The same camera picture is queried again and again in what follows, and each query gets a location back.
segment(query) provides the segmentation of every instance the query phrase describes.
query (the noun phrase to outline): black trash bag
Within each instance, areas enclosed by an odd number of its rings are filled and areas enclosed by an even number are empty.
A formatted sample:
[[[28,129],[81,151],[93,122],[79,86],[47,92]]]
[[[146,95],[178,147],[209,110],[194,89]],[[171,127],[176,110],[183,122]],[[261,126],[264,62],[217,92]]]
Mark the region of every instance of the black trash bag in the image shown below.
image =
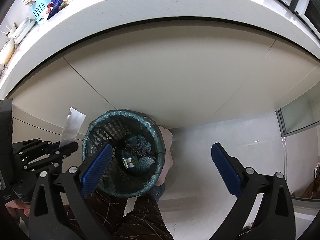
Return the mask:
[[[162,134],[147,115],[130,110],[108,111],[93,121],[83,141],[83,160],[108,143],[112,160],[98,186],[107,194],[129,198],[150,190],[157,182],[165,159]],[[126,168],[124,159],[134,167]]]

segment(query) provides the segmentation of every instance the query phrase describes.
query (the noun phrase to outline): shoe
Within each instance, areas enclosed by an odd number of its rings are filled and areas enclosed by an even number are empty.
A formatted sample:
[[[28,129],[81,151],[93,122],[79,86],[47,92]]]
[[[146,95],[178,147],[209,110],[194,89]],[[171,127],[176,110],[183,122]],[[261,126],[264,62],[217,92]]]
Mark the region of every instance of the shoe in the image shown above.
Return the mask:
[[[146,192],[144,195],[150,195],[155,198],[155,200],[158,202],[159,199],[162,197],[163,193],[165,191],[165,183],[163,183],[160,186],[153,186],[151,190]]]

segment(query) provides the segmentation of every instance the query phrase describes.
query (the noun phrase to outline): brown object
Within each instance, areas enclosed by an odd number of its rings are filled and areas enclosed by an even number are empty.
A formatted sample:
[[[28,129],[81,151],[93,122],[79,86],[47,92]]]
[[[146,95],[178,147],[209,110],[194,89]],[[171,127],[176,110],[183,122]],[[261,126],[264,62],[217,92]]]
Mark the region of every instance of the brown object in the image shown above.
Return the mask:
[[[310,186],[302,194],[302,198],[320,198],[320,176],[313,180]]]
[[[139,196],[134,209],[125,217],[126,198],[109,196],[97,188],[93,194],[86,197],[86,201],[114,240],[173,240],[163,222],[156,200],[150,195]],[[65,205],[65,210],[71,223],[70,228],[84,237],[70,206]]]

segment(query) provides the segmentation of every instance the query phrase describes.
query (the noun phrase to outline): blue basket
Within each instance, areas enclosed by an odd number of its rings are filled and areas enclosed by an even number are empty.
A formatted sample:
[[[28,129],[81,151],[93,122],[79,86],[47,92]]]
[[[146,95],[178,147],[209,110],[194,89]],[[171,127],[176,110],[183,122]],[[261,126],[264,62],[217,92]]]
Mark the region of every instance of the blue basket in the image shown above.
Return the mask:
[[[48,3],[51,3],[51,0],[37,0],[31,7],[30,11],[37,19],[37,22],[41,21],[41,13],[43,10],[47,9]]]

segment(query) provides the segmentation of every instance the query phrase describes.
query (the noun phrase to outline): blue textured pad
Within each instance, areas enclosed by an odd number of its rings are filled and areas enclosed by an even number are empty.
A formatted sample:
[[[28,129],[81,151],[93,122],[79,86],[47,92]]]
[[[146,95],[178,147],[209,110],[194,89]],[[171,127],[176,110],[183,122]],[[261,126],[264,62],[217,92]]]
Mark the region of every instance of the blue textured pad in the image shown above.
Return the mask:
[[[85,198],[92,194],[96,189],[103,173],[108,168],[112,159],[112,146],[107,144],[87,169],[86,173],[80,178],[82,183],[81,195]]]
[[[242,194],[241,178],[217,144],[212,145],[211,157],[231,195],[239,198]]]

